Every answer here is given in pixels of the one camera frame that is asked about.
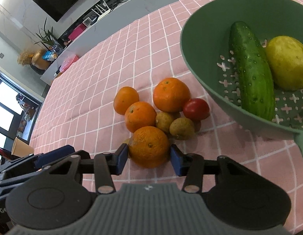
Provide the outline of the brown kiwi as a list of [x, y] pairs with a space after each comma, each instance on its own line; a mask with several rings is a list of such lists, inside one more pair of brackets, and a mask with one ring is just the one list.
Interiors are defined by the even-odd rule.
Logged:
[[180, 117], [181, 114], [179, 112], [169, 113], [161, 111], [157, 113], [155, 125], [164, 133], [169, 134], [169, 128], [171, 123]]
[[169, 132], [177, 140], [188, 140], [195, 134], [194, 123], [185, 117], [177, 118], [171, 123]]

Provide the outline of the large orange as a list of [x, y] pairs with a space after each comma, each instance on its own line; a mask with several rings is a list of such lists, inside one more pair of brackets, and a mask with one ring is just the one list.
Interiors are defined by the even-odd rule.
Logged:
[[142, 168], [157, 168], [169, 160], [170, 141], [157, 127], [145, 126], [136, 130], [128, 146], [131, 160]]

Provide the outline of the red tomato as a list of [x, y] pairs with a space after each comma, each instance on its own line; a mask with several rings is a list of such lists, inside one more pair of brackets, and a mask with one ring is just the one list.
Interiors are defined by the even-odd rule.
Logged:
[[183, 107], [183, 114], [190, 120], [201, 121], [210, 115], [208, 103], [200, 98], [192, 98]]

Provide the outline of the orange mandarin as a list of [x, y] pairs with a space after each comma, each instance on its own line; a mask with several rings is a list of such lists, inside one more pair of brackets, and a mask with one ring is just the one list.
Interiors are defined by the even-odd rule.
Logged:
[[139, 101], [138, 92], [132, 87], [122, 87], [114, 98], [113, 107], [116, 113], [124, 115], [128, 107]]
[[188, 86], [176, 78], [163, 79], [153, 92], [154, 105], [164, 112], [182, 112], [184, 105], [190, 99]]
[[127, 129], [134, 133], [145, 126], [154, 126], [157, 113], [151, 104], [139, 101], [135, 102], [125, 112], [124, 120]]

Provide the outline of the orange top mandarin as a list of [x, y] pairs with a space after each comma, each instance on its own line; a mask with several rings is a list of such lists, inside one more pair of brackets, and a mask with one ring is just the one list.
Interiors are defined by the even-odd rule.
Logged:
[[176, 78], [163, 79], [153, 92], [154, 105], [164, 112], [182, 112], [184, 105], [190, 99], [188, 86]]

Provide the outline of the green cucumber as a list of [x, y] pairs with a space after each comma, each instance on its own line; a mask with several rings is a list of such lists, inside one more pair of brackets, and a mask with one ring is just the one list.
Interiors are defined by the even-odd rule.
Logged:
[[238, 73], [241, 107], [271, 121], [276, 107], [272, 73], [261, 42], [245, 22], [231, 25], [229, 49]]

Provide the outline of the brown kiwi behind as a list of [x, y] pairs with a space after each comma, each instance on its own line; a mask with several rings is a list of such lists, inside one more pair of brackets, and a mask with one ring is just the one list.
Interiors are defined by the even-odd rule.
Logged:
[[169, 128], [171, 123], [180, 117], [181, 114], [179, 112], [169, 113], [161, 111], [157, 113], [155, 125], [164, 133], [169, 134]]

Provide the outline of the pink checked tablecloth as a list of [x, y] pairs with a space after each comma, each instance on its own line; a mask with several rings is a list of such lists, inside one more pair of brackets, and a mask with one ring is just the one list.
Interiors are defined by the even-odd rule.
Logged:
[[[184, 152], [206, 159], [226, 155], [282, 187], [292, 210], [285, 224], [303, 232], [303, 158], [293, 141], [263, 139], [244, 130], [211, 99], [187, 69], [179, 47], [181, 28], [190, 14], [213, 0], [180, 0], [135, 20], [91, 49], [59, 78], [45, 98], [30, 145], [35, 154], [64, 145], [90, 155], [115, 151], [127, 138], [124, 119], [113, 109], [122, 87], [133, 87], [140, 100], [152, 103], [162, 79], [183, 81], [195, 98], [207, 101], [210, 116]], [[303, 0], [293, 0], [303, 5]]]

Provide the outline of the spiky potted plant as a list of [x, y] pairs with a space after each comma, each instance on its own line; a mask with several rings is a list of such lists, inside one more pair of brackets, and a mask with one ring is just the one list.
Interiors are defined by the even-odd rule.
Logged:
[[57, 38], [53, 34], [53, 27], [51, 29], [46, 28], [47, 18], [45, 18], [44, 25], [41, 28], [38, 26], [38, 33], [36, 36], [38, 37], [38, 41], [35, 44], [42, 44], [46, 48], [55, 47], [59, 45]]

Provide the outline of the green colander bowl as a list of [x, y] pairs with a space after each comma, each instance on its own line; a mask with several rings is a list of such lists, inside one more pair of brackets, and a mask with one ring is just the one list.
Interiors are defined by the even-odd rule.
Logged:
[[184, 61], [221, 109], [258, 135], [293, 139], [303, 157], [303, 88], [277, 84], [265, 48], [275, 37], [303, 44], [303, 5], [293, 0], [215, 0], [181, 33]]

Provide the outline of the pink storage box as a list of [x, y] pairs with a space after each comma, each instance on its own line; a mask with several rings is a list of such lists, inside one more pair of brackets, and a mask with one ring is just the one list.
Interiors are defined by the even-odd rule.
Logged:
[[80, 34], [82, 34], [87, 27], [82, 23], [78, 25], [72, 32], [69, 34], [68, 39], [74, 41]]

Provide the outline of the yellow-green pear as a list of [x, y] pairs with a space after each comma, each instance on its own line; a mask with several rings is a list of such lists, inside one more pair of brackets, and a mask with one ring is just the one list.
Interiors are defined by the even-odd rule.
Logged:
[[303, 44], [290, 36], [277, 36], [265, 47], [274, 83], [289, 91], [303, 89]]

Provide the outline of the white router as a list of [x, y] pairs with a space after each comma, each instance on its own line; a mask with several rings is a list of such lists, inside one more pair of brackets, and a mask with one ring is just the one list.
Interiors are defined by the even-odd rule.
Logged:
[[91, 10], [97, 15], [97, 21], [101, 20], [111, 12], [111, 8], [104, 0], [96, 3]]

